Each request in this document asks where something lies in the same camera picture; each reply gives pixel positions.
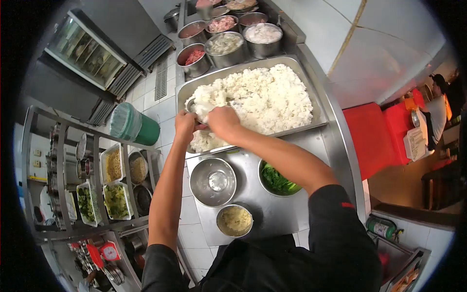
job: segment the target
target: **white t-shirt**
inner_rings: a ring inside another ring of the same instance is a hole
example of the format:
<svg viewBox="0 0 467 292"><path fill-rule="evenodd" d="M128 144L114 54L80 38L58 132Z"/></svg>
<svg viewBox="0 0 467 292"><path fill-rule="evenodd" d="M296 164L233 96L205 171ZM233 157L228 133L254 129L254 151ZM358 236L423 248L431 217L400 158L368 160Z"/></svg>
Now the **white t-shirt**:
<svg viewBox="0 0 467 292"><path fill-rule="evenodd" d="M431 114L431 121L433 125L433 137L436 144L438 144L439 140L441 139L441 135L444 131L444 126L446 125L446 102L445 102L445 95L437 97L427 103L425 108Z"/></svg>

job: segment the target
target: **forearm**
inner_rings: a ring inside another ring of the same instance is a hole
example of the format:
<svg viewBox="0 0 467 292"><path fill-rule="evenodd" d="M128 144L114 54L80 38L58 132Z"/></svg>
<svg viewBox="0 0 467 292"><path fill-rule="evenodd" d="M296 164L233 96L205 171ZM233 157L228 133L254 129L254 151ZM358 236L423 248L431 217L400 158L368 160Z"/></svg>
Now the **forearm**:
<svg viewBox="0 0 467 292"><path fill-rule="evenodd" d="M309 195L322 186L338 184L329 166L292 143L243 127L234 133L232 142L267 161L288 180L303 187Z"/></svg>
<svg viewBox="0 0 467 292"><path fill-rule="evenodd" d="M187 143L177 138L173 142L149 208L148 245L164 244L175 252L186 147Z"/></svg>

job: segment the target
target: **hand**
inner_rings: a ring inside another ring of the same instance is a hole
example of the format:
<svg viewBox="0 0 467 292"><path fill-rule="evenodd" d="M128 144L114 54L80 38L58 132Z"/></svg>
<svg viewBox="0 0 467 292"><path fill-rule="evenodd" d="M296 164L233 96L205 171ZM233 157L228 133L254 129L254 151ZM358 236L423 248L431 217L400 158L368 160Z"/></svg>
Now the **hand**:
<svg viewBox="0 0 467 292"><path fill-rule="evenodd" d="M234 144L235 135L242 129L237 113L231 107L215 107L208 114L209 128L217 137Z"/></svg>
<svg viewBox="0 0 467 292"><path fill-rule="evenodd" d="M175 116L175 140L181 140L184 143L189 143L193 140L193 132L204 130L207 127L199 124L195 126L196 114L187 113L184 110L178 112Z"/></svg>

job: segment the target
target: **steamed rice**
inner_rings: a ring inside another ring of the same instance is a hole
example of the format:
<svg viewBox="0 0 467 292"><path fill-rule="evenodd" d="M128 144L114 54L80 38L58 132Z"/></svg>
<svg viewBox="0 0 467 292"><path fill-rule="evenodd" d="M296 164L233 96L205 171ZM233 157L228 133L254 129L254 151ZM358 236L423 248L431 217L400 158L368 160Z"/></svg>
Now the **steamed rice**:
<svg viewBox="0 0 467 292"><path fill-rule="evenodd" d="M195 103L230 105L242 126L265 135L308 125L313 118L305 85L283 64L230 74L210 85L199 86L188 100L192 98ZM205 116L199 119L206 121ZM193 135L190 145L196 152L229 145L208 131Z"/></svg>

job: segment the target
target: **trash bin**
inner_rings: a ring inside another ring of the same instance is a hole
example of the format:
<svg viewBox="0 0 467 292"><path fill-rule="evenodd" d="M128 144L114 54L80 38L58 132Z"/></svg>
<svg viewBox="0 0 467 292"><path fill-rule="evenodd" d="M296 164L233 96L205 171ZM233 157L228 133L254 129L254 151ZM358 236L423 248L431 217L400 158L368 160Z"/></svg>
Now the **trash bin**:
<svg viewBox="0 0 467 292"><path fill-rule="evenodd" d="M160 131L155 120L138 112L128 102L117 105L110 117L109 135L115 138L151 146L157 142Z"/></svg>

